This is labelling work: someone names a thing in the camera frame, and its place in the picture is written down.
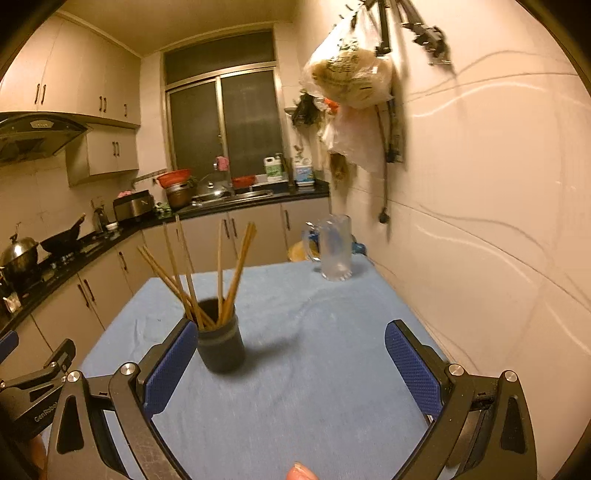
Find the person left hand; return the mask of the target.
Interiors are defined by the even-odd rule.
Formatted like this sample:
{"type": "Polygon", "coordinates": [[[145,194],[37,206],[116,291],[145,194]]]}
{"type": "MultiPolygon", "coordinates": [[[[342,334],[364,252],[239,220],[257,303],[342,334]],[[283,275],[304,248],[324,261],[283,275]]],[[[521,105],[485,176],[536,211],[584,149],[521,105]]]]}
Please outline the person left hand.
{"type": "Polygon", "coordinates": [[[32,438],[27,443],[30,461],[38,474],[38,480],[47,479],[47,453],[40,435],[32,438]]]}

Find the person right hand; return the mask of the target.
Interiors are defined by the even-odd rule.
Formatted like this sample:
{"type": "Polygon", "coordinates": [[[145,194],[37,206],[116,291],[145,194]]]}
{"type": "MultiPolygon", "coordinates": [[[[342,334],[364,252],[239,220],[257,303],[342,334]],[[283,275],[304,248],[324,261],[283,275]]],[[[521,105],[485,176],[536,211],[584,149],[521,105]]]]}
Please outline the person right hand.
{"type": "Polygon", "coordinates": [[[287,471],[287,480],[318,480],[318,476],[315,475],[311,469],[301,464],[300,462],[294,462],[294,465],[287,471]]]}

